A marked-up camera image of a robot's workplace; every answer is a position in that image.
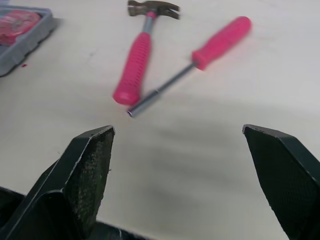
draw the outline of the hammer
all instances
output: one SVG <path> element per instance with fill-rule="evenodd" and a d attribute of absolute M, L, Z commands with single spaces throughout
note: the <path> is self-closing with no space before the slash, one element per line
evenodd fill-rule
<path fill-rule="evenodd" d="M 126 60 L 122 77 L 116 87 L 113 99 L 122 105 L 134 105 L 140 100 L 140 91 L 143 77 L 147 68 L 150 51 L 150 32 L 154 20 L 158 16 L 168 16 L 179 19 L 180 8 L 164 1 L 145 1 L 143 3 L 134 0 L 128 1 L 128 13 L 130 16 L 145 15 L 145 23 L 142 32 L 131 46 Z"/>

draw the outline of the hammer handle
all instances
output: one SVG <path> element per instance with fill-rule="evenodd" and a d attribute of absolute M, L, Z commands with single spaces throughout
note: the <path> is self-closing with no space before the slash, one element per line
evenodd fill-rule
<path fill-rule="evenodd" d="M 204 70 L 209 63 L 221 57 L 246 36 L 251 25 L 249 18 L 239 16 L 213 35 L 202 48 L 192 53 L 192 61 L 196 63 L 196 67 Z"/>
<path fill-rule="evenodd" d="M 140 100 L 142 80 L 151 51 L 151 36 L 142 32 L 132 44 L 120 82 L 113 99 L 122 105 L 134 105 Z"/>

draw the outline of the hammer head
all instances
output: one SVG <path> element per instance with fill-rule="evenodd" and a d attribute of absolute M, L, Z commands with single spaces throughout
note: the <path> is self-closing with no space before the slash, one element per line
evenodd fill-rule
<path fill-rule="evenodd" d="M 174 19 L 179 19 L 180 8 L 177 5 L 164 1 L 145 1 L 143 3 L 129 0 L 128 12 L 130 16 L 146 15 L 148 12 L 154 12 L 157 16 L 163 15 Z"/>

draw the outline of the tool case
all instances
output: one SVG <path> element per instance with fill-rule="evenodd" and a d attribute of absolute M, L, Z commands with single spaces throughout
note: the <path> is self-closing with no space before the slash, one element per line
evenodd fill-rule
<path fill-rule="evenodd" d="M 0 20 L 12 11 L 37 13 L 41 19 L 26 33 L 19 35 L 15 43 L 0 45 L 0 77 L 9 74 L 16 66 L 35 50 L 55 29 L 57 23 L 50 9 L 26 6 L 0 5 Z"/>

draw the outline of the red tool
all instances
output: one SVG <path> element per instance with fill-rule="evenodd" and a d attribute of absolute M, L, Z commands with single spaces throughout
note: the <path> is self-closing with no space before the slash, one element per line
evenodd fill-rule
<path fill-rule="evenodd" d="M 174 11 L 179 7 L 163 1 L 128 1 L 130 16 L 146 15 L 142 32 L 135 39 L 127 58 L 122 77 L 113 94 L 118 104 L 133 105 L 140 99 L 140 90 L 151 51 L 151 28 L 157 16 L 163 15 L 179 19 Z"/>
<path fill-rule="evenodd" d="M 202 48 L 192 53 L 192 63 L 189 66 L 187 66 L 158 89 L 153 90 L 144 99 L 130 108 L 127 113 L 131 117 L 135 117 L 137 114 L 151 105 L 155 100 L 157 100 L 161 93 L 163 93 L 168 87 L 174 84 L 178 79 L 180 79 L 194 67 L 204 70 L 209 63 L 221 57 L 244 36 L 246 36 L 251 29 L 251 25 L 250 19 L 245 16 L 236 18 L 217 34 L 212 36 Z"/>
<path fill-rule="evenodd" d="M 32 11 L 13 10 L 0 18 L 0 45 L 11 46 L 17 37 L 32 29 L 41 17 Z"/>

